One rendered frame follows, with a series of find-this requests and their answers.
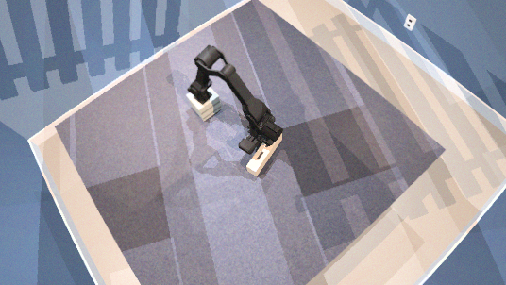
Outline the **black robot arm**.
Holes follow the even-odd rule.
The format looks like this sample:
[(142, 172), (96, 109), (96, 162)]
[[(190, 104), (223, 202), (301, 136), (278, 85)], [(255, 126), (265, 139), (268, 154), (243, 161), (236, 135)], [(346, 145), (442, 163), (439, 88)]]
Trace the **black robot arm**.
[[(213, 70), (211, 66), (219, 58), (224, 61), (225, 66), (220, 71)], [(261, 131), (257, 138), (258, 142), (261, 141), (267, 146), (271, 146), (280, 137), (283, 129), (270, 121), (273, 116), (271, 110), (260, 99), (252, 95), (237, 75), (235, 67), (227, 61), (225, 54), (220, 49), (208, 45), (194, 58), (194, 63), (198, 67), (196, 80), (187, 91), (194, 95), (196, 101), (204, 104), (211, 98), (212, 93), (207, 90), (212, 83), (209, 76), (219, 77), (225, 80), (241, 102), (249, 126), (253, 130)]]

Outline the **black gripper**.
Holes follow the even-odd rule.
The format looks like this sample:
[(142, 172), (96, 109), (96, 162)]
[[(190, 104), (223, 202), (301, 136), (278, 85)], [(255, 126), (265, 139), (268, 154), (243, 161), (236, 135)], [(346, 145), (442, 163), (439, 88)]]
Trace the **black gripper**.
[[(273, 123), (275, 122), (275, 120), (276, 119), (274, 116), (272, 116), (272, 118), (270, 119), (270, 121), (272, 121)], [(255, 148), (260, 143), (257, 141), (257, 138), (261, 134), (261, 131), (253, 130), (249, 125), (247, 127), (249, 128), (247, 132), (250, 133), (250, 135), (247, 135), (246, 138), (243, 138), (238, 145), (240, 149), (245, 151), (247, 154), (251, 155), (255, 150)]]

